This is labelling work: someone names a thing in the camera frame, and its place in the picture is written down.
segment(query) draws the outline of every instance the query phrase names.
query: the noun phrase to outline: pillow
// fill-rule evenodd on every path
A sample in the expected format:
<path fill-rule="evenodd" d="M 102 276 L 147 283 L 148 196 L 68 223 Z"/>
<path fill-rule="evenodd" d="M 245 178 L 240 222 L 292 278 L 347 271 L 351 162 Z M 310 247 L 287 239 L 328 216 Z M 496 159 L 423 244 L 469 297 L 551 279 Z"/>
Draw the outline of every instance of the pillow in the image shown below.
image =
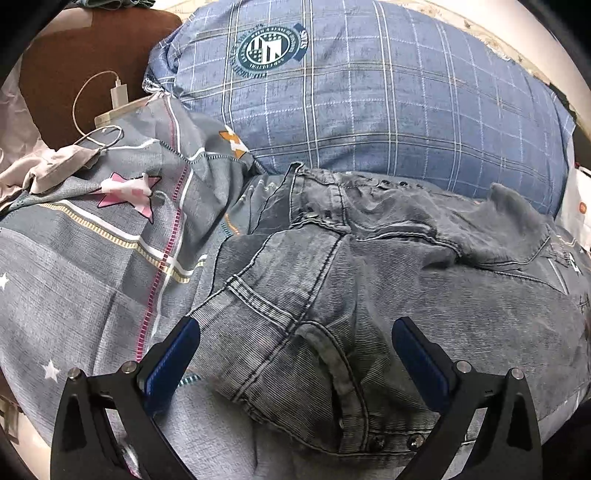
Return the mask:
<path fill-rule="evenodd" d="M 222 120 L 270 173 L 293 161 L 492 183 L 555 215 L 574 122 L 546 85 L 480 40 L 386 2 L 221 0 L 150 54 L 144 88 Z"/>

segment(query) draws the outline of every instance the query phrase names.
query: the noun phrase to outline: beige cloth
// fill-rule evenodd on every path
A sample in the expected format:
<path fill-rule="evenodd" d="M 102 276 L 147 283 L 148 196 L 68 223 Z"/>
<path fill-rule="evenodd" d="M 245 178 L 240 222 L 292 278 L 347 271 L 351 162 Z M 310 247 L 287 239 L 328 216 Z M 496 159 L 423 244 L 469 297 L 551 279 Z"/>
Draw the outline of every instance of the beige cloth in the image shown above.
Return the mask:
<path fill-rule="evenodd" d="M 0 212 L 24 189 L 46 192 L 99 152 L 78 145 L 56 152 L 45 144 L 18 87 L 20 71 L 21 60 L 0 89 Z"/>

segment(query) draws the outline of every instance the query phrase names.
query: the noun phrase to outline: jeans rivet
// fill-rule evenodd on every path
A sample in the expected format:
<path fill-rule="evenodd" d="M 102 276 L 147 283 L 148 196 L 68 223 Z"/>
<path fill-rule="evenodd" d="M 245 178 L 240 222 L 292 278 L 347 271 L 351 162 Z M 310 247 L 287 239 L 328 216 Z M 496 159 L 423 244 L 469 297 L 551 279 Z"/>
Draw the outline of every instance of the jeans rivet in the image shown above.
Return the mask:
<path fill-rule="evenodd" d="M 418 452 L 423 443 L 425 443 L 424 435 L 422 433 L 413 433 L 408 437 L 407 447 L 411 452 Z"/>
<path fill-rule="evenodd" d="M 370 452 L 381 452 L 384 447 L 386 446 L 386 438 L 384 435 L 376 435 L 369 441 L 369 451 Z"/>

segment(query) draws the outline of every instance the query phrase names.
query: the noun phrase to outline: brown cushion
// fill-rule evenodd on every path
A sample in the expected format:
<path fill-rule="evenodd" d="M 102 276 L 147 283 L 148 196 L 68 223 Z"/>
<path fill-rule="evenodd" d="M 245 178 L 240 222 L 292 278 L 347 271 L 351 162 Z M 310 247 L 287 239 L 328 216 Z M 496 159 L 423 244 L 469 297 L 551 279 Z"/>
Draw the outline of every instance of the brown cushion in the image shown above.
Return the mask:
<path fill-rule="evenodd" d="M 72 103 L 80 87 L 101 70 L 114 70 L 127 84 L 129 101 L 146 95 L 141 84 L 154 45 L 181 20 L 160 10 L 93 10 L 89 27 L 39 36 L 22 60 L 20 87 L 41 137 L 51 148 L 69 145 L 80 134 L 72 121 Z M 84 132 L 95 128 L 96 115 L 111 110 L 113 75 L 93 79 L 76 105 Z"/>

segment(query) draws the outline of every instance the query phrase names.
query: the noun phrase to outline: white power adapter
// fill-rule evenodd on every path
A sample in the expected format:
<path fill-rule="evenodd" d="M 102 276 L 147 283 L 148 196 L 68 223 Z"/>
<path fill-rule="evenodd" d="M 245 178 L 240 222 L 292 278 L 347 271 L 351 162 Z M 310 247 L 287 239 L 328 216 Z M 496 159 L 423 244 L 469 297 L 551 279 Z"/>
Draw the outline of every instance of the white power adapter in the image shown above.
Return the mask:
<path fill-rule="evenodd" d="M 127 84 L 121 85 L 119 77 L 115 80 L 115 87 L 111 89 L 111 103 L 113 104 L 113 110 L 129 103 Z"/>

